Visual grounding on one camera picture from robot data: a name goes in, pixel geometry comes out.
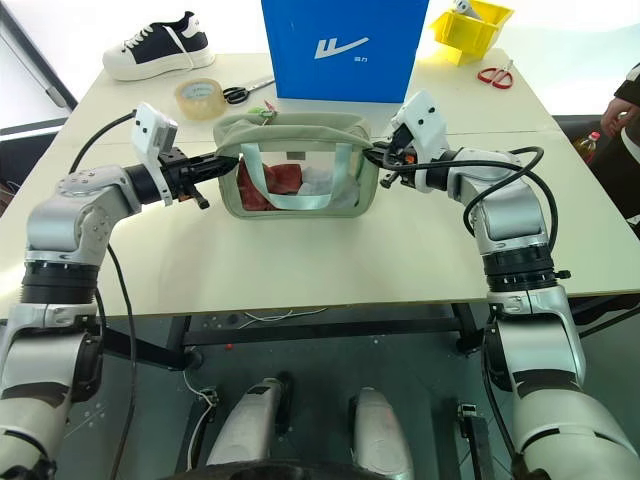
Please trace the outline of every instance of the black-handled scissors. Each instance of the black-handled scissors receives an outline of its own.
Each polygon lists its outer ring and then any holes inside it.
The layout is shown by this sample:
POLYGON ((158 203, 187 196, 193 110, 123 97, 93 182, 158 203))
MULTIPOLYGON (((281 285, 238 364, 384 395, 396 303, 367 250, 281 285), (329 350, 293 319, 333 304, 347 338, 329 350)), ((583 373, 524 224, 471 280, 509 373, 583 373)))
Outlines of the black-handled scissors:
POLYGON ((237 105, 238 103, 246 102, 249 98, 249 93, 253 92, 254 90, 258 90, 259 88, 266 87, 267 85, 271 85, 273 82, 275 82, 275 79, 270 78, 269 80, 264 80, 262 82, 256 83, 255 85, 251 85, 248 88, 225 88, 222 91, 222 95, 224 95, 224 99, 227 101, 227 103, 231 105, 237 105))

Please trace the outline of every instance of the blue box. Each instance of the blue box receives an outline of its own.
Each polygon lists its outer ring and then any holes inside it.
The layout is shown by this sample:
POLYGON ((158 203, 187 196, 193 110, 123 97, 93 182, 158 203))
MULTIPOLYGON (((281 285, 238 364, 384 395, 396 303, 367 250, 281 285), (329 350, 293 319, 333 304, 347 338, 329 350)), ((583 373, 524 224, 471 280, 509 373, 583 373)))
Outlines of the blue box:
POLYGON ((404 100, 428 0, 262 0, 279 97, 404 100))

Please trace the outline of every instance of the person's hand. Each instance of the person's hand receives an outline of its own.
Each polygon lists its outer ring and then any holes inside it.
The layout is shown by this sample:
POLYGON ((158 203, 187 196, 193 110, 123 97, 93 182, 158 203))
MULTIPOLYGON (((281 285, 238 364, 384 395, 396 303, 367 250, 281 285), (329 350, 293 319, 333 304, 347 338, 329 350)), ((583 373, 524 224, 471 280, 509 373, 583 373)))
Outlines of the person's hand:
POLYGON ((614 98, 609 102, 607 111, 602 115, 600 126, 608 137, 613 138, 638 114, 640 114, 639 107, 626 100, 614 98), (626 113, 626 115, 618 118, 621 113, 626 113))

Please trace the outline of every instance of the bag handle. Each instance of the bag handle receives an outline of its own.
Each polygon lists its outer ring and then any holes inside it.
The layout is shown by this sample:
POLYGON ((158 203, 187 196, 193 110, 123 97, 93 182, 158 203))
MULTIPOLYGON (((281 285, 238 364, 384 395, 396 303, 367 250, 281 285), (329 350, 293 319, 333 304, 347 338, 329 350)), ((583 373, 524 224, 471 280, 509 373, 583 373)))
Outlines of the bag handle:
POLYGON ((325 195, 276 195, 270 193, 267 188, 267 180, 264 177, 262 155, 258 144, 243 143, 240 145, 240 150, 244 156, 251 182, 274 207, 283 210, 320 210, 327 207, 334 196, 340 193, 347 180, 352 145, 336 143, 331 193, 325 195))

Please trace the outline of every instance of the person's arm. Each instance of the person's arm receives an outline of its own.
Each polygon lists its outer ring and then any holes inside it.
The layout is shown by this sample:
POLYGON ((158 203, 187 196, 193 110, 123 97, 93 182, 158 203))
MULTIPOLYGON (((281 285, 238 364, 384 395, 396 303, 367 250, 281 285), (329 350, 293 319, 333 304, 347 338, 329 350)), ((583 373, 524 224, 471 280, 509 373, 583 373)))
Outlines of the person's arm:
POLYGON ((615 98, 609 102, 600 125, 607 136, 614 137, 638 114, 640 114, 640 64, 629 72, 625 81, 616 90, 615 98))

